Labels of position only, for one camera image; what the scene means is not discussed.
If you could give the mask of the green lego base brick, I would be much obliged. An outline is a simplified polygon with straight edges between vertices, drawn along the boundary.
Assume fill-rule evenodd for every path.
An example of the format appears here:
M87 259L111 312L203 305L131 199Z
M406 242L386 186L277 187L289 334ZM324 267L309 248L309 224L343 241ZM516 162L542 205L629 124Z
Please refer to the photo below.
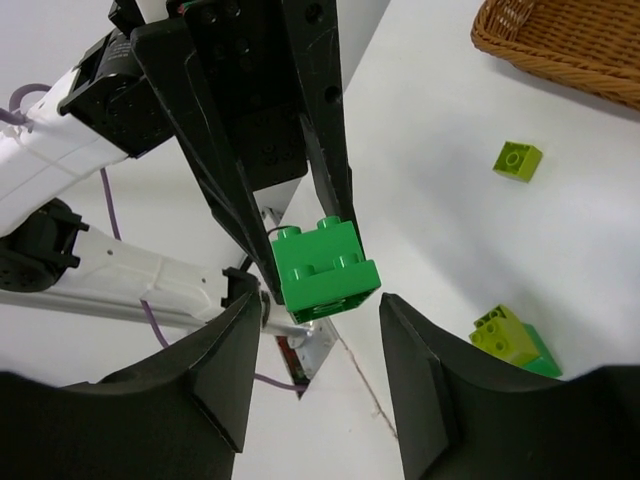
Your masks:
M272 250L286 310L298 324L353 310L381 287L354 224L338 216L306 232L280 229Z

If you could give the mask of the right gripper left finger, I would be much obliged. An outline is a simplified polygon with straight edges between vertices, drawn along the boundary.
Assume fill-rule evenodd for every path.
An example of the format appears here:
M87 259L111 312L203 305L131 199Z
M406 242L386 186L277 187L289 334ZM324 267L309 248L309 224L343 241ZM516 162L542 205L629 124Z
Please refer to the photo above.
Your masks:
M243 450L260 335L248 293L97 383L1 376L5 479L228 479Z

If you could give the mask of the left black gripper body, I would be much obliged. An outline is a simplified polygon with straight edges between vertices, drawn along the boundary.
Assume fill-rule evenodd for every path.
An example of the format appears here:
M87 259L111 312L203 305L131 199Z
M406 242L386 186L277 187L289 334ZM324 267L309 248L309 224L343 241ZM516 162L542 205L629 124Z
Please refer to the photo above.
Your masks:
M297 81L280 6L275 1L161 1L160 22L184 22L196 46L226 135L252 190L307 171ZM175 135L131 46L143 18L135 1L115 1L109 19L124 35L134 60L133 86L110 100L120 144L149 152Z

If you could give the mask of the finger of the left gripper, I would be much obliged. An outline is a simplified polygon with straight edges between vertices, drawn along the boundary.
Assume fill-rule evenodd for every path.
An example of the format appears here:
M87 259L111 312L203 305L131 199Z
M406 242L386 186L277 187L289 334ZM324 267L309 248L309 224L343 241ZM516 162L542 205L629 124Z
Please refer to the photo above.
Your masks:
M334 1L282 1L302 102L300 114L316 196L324 213L357 221L343 107Z
M137 27L131 46L212 215L252 258L282 305L281 282L260 210L226 135L188 26L155 22Z

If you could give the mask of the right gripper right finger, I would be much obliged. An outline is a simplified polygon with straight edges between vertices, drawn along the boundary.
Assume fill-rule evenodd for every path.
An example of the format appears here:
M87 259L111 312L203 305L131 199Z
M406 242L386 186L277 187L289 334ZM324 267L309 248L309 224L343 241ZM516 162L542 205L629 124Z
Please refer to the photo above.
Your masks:
M505 363L402 297L379 306L403 473L408 479L635 479L639 369L568 381Z

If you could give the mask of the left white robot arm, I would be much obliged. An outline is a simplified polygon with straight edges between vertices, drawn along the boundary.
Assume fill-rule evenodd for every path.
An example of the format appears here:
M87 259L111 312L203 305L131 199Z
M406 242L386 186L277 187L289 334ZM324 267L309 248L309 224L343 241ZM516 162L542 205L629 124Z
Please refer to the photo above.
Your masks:
M28 111L2 117L1 287L215 318L254 287L192 252L117 241L95 219L108 168L149 190L156 153L195 181L226 253L284 304L258 192L310 176L323 213L354 222L337 1L114 1L111 29Z

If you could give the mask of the small lime lego brick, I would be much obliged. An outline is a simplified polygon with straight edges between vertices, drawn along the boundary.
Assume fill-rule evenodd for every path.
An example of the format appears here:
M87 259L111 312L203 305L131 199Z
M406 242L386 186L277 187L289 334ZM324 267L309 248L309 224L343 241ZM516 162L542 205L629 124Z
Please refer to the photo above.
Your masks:
M543 158L543 153L529 144L505 142L493 166L499 175L529 183Z

